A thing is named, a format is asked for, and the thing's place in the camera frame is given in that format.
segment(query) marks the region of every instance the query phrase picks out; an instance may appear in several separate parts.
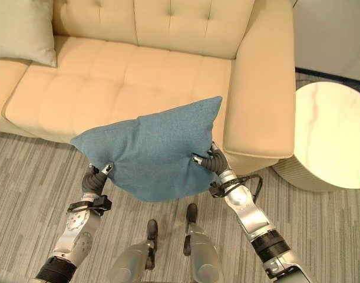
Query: white marble table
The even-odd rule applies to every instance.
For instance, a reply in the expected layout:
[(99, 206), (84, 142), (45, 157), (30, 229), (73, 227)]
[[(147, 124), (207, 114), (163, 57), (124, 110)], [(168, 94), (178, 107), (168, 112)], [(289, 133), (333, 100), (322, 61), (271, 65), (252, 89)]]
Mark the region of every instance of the white marble table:
[(273, 168), (305, 190), (360, 189), (360, 93), (329, 82), (300, 88), (294, 155)]

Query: tufted sofa back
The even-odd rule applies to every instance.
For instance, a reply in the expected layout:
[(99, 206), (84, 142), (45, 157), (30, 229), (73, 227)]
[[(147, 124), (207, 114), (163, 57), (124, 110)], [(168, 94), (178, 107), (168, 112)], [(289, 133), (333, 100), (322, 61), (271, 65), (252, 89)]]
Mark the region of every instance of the tufted sofa back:
[(54, 34), (233, 59), (254, 0), (54, 0)]

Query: floor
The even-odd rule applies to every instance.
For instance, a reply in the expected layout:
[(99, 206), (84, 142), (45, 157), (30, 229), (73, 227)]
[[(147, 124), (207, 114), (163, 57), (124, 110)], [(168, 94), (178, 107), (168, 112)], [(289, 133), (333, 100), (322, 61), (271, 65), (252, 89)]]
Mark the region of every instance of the floor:
[[(324, 80), (297, 74), (297, 87)], [(0, 133), (0, 283), (28, 282), (62, 234), (65, 212), (80, 198), (87, 159), (72, 146)], [(271, 168), (257, 204), (320, 283), (360, 283), (360, 190), (312, 193), (288, 184)], [(270, 282), (236, 217), (223, 199), (207, 192), (161, 203), (144, 203), (107, 182), (113, 201), (88, 258), (73, 283), (106, 282), (116, 257), (145, 238), (146, 223), (159, 225), (156, 268), (144, 280), (190, 282), (183, 256), (185, 213), (199, 207), (199, 225), (222, 260), (226, 282)]]

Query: throw pillow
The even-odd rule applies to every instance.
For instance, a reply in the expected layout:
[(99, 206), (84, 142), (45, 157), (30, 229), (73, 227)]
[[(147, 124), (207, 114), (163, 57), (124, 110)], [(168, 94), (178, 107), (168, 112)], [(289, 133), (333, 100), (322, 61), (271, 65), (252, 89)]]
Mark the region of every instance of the throw pillow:
[(53, 0), (0, 0), (0, 57), (57, 66)]
[(208, 189), (217, 176), (195, 164), (207, 157), (221, 97), (97, 127), (71, 143), (100, 170), (110, 161), (112, 182), (148, 202), (178, 199)]

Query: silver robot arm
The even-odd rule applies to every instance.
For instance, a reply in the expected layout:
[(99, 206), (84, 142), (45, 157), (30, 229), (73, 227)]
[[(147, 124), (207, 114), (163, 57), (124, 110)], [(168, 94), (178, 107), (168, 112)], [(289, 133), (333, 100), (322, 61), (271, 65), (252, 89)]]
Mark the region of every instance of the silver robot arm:
[(104, 211), (111, 208), (110, 200), (102, 195), (102, 191), (112, 169), (112, 163), (107, 164), (100, 172), (90, 164), (83, 177), (81, 200), (70, 204), (65, 231), (31, 283), (70, 282), (75, 270), (92, 248)]
[(281, 283), (316, 283), (266, 214), (255, 205), (252, 194), (244, 186), (244, 178), (236, 176), (215, 143), (212, 144), (210, 155), (211, 159), (196, 156), (194, 161), (219, 176), (221, 185), (212, 184), (210, 191), (224, 197), (235, 212), (248, 241), (261, 259), (267, 276)]

